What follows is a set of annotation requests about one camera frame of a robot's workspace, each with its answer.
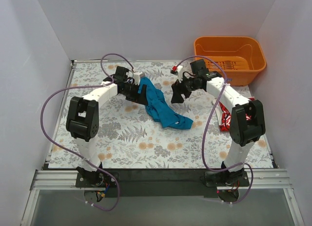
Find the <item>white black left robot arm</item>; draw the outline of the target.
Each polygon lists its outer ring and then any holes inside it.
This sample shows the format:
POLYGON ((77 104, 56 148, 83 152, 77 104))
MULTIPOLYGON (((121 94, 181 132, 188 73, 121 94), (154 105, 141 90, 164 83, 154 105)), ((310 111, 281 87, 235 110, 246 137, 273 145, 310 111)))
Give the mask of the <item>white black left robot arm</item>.
POLYGON ((77 167, 77 171, 91 186, 98 187, 105 180, 105 175, 98 170, 102 164, 95 140, 99 130, 99 109, 118 94, 124 95, 128 101, 147 105, 144 77, 143 72, 133 73, 118 66, 115 73, 106 77, 100 87, 83 97, 72 97, 70 100, 66 130, 74 138, 79 154, 83 157, 82 167, 77 167))

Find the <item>teal blue t shirt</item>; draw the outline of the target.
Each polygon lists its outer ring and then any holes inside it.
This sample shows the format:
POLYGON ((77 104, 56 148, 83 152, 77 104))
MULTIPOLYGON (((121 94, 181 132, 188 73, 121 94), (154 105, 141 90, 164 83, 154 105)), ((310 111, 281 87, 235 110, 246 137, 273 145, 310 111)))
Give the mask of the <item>teal blue t shirt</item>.
POLYGON ((193 120, 175 113, 166 103, 162 91, 155 88, 147 77, 140 79, 139 93, 142 91, 143 86, 146 86, 146 99, 148 102, 145 109, 155 122, 160 123, 163 128, 191 129, 193 120))

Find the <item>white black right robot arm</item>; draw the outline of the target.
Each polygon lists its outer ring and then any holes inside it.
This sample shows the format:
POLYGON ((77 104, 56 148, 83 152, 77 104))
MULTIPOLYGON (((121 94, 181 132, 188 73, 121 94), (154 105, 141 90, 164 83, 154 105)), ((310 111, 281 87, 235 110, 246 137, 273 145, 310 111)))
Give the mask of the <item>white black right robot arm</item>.
POLYGON ((229 132, 232 139, 229 153, 221 168, 210 168, 204 174, 206 186, 248 186, 244 165, 250 149, 265 134, 263 104, 251 101, 235 91, 226 78, 217 71, 209 71, 203 59, 190 64, 192 73, 186 77, 181 64, 173 66, 171 74, 177 76, 172 84, 172 103, 183 103, 193 91, 203 89, 216 97, 215 105, 223 104, 230 113, 229 132))

